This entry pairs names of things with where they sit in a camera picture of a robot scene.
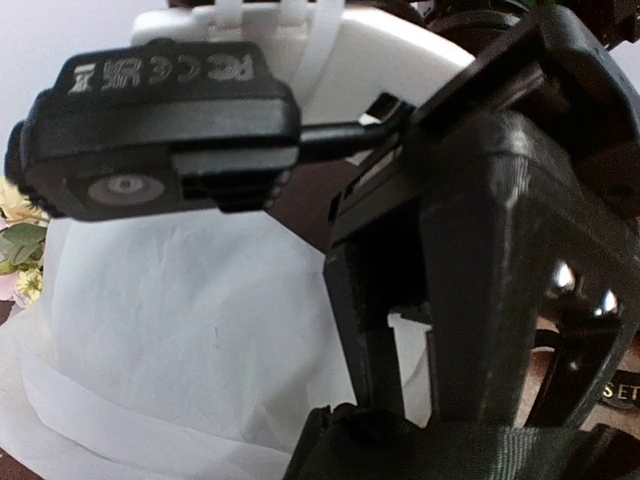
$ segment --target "white zip tie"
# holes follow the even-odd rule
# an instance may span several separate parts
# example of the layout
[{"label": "white zip tie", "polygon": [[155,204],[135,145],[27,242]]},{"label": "white zip tie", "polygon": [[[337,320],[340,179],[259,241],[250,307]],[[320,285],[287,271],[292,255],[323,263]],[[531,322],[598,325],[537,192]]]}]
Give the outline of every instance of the white zip tie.
[{"label": "white zip tie", "polygon": [[317,0],[309,44],[302,55],[291,88],[303,106],[315,91],[340,32],[345,0]]},{"label": "white zip tie", "polygon": [[242,30],[242,3],[242,0],[216,0],[216,36],[224,30]]},{"label": "white zip tie", "polygon": [[299,27],[307,19],[307,0],[280,0],[280,25]]}]

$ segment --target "metal screw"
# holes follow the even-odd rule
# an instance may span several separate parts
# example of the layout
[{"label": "metal screw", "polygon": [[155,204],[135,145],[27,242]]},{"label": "metal screw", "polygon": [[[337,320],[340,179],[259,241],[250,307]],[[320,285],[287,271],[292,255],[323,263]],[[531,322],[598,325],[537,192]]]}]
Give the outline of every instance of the metal screw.
[{"label": "metal screw", "polygon": [[607,290],[604,295],[602,309],[605,313],[616,313],[618,311],[618,298],[611,290]]},{"label": "metal screw", "polygon": [[285,170],[280,174],[280,176],[276,179],[276,185],[284,187],[291,180],[291,170]]},{"label": "metal screw", "polygon": [[107,181],[107,189],[116,195],[132,195],[144,187],[143,177],[137,175],[118,175]]},{"label": "metal screw", "polygon": [[280,195],[282,195],[282,187],[273,187],[273,190],[271,190],[271,199],[275,200],[276,198],[280,198]]},{"label": "metal screw", "polygon": [[572,292],[576,288],[576,276],[564,262],[560,262],[553,274],[553,284],[562,293]]},{"label": "metal screw", "polygon": [[607,290],[604,294],[604,298],[602,299],[602,305],[596,308],[593,314],[596,317],[601,317],[604,314],[616,314],[620,309],[620,302],[618,301],[618,297],[611,291]]}]

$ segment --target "black cable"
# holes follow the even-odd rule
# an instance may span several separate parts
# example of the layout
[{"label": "black cable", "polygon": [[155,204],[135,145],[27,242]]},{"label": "black cable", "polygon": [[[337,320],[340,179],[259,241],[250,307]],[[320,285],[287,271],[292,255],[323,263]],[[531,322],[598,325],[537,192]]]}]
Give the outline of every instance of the black cable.
[{"label": "black cable", "polygon": [[400,131],[409,120],[413,107],[399,103],[382,123],[359,122],[311,125],[300,135],[300,163],[326,162],[370,150]]}]

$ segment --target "black mount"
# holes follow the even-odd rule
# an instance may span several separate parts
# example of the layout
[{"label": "black mount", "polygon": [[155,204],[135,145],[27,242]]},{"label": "black mount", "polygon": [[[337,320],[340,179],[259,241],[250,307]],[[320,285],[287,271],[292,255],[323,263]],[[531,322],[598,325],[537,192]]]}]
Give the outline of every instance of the black mount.
[{"label": "black mount", "polygon": [[403,413],[387,315],[414,306],[433,325],[434,418],[512,425],[544,315],[563,342],[528,424],[582,424],[640,323],[639,119],[602,45],[554,7],[376,152],[336,201],[325,267],[360,406]]}]

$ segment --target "white fabric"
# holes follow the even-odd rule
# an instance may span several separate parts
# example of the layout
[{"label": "white fabric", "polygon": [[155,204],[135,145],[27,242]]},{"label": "white fabric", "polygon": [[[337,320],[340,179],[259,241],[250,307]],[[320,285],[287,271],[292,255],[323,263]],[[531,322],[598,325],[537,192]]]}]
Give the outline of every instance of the white fabric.
[{"label": "white fabric", "polygon": [[54,222],[0,328],[0,446],[52,480],[281,478],[309,411],[353,401],[322,264],[264,213]]}]

